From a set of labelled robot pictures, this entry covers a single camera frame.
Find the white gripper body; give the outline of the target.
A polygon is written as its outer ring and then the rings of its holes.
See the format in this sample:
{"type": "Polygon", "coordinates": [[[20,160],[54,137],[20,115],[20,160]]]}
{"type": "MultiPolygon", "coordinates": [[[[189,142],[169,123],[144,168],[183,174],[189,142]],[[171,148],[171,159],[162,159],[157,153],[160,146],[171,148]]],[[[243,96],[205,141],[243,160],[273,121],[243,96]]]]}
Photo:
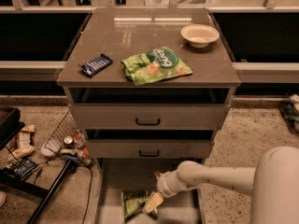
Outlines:
{"type": "Polygon", "coordinates": [[[157,190],[163,194],[165,198],[170,198],[180,192],[180,180],[178,179],[178,172],[165,172],[161,177],[156,177],[157,190]]]}

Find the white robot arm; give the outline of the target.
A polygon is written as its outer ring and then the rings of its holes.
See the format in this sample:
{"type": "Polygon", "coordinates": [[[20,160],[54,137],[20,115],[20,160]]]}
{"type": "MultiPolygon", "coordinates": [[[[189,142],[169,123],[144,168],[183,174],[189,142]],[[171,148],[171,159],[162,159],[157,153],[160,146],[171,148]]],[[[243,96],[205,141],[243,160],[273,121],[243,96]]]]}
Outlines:
{"type": "Polygon", "coordinates": [[[299,149],[274,147],[255,167],[207,167],[184,161],[172,172],[156,175],[157,190],[143,211],[149,213],[165,198],[210,184],[251,197],[250,224],[299,224],[299,149]]]}

